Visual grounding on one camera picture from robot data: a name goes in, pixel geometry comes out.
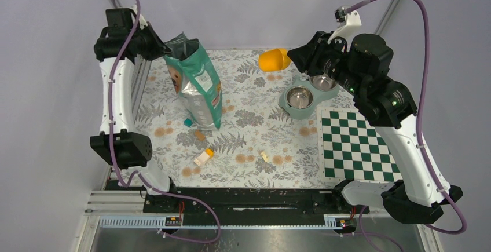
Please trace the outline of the orange plastic scoop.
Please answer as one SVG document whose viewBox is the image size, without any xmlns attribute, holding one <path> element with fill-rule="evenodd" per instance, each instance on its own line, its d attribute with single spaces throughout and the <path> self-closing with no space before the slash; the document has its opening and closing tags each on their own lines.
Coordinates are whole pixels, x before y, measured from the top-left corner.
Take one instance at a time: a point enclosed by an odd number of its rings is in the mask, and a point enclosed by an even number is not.
<svg viewBox="0 0 491 252">
<path fill-rule="evenodd" d="M 291 64 L 286 49 L 268 50 L 259 55 L 258 66 L 263 72 L 276 72 L 286 69 Z"/>
</svg>

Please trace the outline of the green dog food bag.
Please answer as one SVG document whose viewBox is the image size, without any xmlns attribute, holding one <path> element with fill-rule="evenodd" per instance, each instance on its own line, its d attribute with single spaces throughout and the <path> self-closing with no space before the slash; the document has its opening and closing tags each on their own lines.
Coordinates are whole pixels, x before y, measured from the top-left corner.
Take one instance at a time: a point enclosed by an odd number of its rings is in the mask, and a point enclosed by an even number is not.
<svg viewBox="0 0 491 252">
<path fill-rule="evenodd" d="M 207 51 L 183 32 L 164 43 L 168 73 L 179 99 L 199 128 L 221 127 L 222 85 Z"/>
</svg>

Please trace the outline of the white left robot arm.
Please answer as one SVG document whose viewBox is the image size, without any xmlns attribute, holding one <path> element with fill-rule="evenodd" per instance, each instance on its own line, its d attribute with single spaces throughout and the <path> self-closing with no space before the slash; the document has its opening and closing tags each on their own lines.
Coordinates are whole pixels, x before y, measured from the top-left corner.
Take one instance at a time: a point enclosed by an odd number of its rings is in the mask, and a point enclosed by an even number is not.
<svg viewBox="0 0 491 252">
<path fill-rule="evenodd" d="M 151 139 L 136 131 L 135 116 L 142 96 L 142 78 L 151 63 L 162 57 L 165 46 L 151 24 L 130 8 L 106 10 L 107 26 L 94 45 L 102 75 L 103 109 L 99 132 L 90 137 L 90 147 L 110 165 L 122 187 L 141 178 L 150 195 L 166 212 L 179 206 L 171 178 L 152 160 Z"/>
</svg>

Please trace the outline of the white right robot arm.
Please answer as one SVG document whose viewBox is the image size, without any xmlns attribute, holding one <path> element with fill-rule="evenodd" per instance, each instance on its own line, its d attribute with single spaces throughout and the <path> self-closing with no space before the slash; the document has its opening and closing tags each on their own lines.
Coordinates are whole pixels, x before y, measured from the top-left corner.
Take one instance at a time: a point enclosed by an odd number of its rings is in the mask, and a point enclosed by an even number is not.
<svg viewBox="0 0 491 252">
<path fill-rule="evenodd" d="M 326 75 L 353 96 L 354 106 L 382 137 L 402 175 L 384 184 L 342 181 L 332 197 L 335 210 L 367 206 L 384 209 L 403 224 L 431 225 L 443 215 L 443 205 L 463 196 L 460 187 L 433 179 L 435 163 L 418 142 L 417 106 L 409 89 L 389 78 L 393 50 L 383 38 L 360 34 L 347 45 L 343 38 L 319 31 L 287 56 L 299 72 Z"/>
</svg>

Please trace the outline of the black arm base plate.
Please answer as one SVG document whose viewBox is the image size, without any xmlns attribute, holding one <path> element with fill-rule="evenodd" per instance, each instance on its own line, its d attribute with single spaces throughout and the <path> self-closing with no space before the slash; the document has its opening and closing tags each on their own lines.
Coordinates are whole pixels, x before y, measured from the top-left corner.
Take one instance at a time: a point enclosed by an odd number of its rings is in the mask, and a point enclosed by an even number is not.
<svg viewBox="0 0 491 252">
<path fill-rule="evenodd" d="M 143 212 L 176 214 L 187 226 L 325 225 L 325 216 L 350 218 L 351 206 L 335 189 L 172 187 L 171 196 L 147 195 Z"/>
</svg>

